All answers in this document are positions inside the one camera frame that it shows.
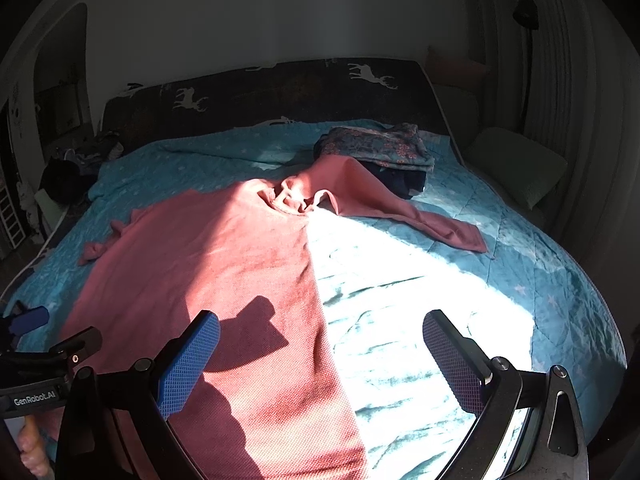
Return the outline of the person's left hand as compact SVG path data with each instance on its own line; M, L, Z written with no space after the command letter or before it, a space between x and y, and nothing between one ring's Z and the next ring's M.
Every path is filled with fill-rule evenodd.
M47 479L52 472L40 434L29 434L27 427L18 436L22 464L38 479Z

